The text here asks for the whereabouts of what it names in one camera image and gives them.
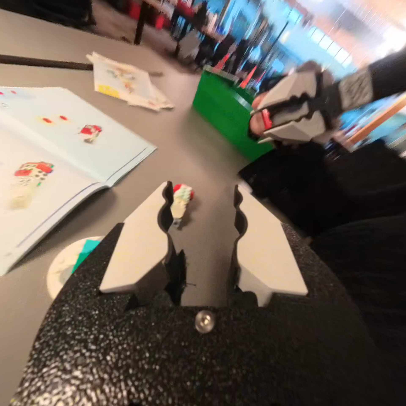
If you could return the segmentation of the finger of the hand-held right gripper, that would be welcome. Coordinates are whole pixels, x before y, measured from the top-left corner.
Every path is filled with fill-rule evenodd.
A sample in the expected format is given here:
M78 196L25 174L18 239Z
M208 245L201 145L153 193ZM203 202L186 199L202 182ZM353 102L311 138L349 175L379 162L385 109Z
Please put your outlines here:
M270 114L312 114L322 112L320 94L322 72L302 71L288 75L265 93L251 114L267 110Z
M320 111L299 116L297 112L270 115L272 128L257 137L258 144L281 142L287 145L325 143L332 135L332 123Z

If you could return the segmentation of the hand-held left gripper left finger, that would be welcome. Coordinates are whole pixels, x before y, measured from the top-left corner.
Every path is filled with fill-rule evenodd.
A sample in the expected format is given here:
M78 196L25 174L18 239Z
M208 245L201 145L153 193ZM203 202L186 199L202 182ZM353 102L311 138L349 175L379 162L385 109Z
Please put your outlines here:
M99 287L102 294L134 294L146 304L170 281L167 267L174 253L173 185L163 182L124 221Z

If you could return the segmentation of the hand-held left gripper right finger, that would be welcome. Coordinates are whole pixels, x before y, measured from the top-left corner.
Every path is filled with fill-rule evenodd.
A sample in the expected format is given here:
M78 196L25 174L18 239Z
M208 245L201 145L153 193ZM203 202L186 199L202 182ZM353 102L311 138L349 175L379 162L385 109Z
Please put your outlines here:
M232 295L266 307L273 296L306 297L301 274L281 221L246 188L234 188L234 226L238 232L232 252Z

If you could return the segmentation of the white and red lego model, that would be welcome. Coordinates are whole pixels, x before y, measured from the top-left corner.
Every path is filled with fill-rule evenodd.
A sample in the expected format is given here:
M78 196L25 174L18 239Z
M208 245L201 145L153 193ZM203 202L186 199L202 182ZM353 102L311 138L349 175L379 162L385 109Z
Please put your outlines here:
M173 218L172 225L177 229L181 228L182 219L194 194L193 188L186 184L176 184L173 187L173 202L170 210Z

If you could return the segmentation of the green plastic bin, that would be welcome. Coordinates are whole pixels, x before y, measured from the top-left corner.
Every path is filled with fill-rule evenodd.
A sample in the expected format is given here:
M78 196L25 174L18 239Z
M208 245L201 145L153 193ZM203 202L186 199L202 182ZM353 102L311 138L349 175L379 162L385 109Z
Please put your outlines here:
M248 136L254 93L236 84L232 75L204 66L192 103L193 108L249 161L270 152L269 143L258 144Z

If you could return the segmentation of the person's right forearm black sleeve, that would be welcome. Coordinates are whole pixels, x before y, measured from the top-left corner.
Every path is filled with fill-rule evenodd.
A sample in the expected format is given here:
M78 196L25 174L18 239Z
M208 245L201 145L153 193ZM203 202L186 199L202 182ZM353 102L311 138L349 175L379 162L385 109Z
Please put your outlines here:
M372 78L373 101L406 91L406 49L388 55L368 70Z

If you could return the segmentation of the open lego instruction booklet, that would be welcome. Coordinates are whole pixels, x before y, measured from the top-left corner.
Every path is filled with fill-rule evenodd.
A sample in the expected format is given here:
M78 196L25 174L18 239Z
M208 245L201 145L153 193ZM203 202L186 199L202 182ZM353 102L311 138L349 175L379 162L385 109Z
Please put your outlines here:
M0 275L157 148L59 87L0 89Z

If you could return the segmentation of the person's right hand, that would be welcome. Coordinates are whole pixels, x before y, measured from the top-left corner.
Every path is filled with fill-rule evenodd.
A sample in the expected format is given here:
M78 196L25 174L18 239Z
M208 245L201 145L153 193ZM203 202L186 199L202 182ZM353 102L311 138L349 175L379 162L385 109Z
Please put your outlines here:
M262 103L263 99L267 96L267 92L259 94L252 102L251 107L251 117L249 121L249 130L255 136L261 137L265 131L263 121L261 118L261 111L259 110L259 105Z

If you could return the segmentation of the round white plate teal bricks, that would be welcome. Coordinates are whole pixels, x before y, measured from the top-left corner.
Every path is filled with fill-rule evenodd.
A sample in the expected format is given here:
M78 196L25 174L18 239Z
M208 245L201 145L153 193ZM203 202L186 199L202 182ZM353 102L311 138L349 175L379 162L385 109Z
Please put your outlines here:
M104 236L87 237L62 249L52 261L46 277L48 295L55 300L71 274L94 251Z

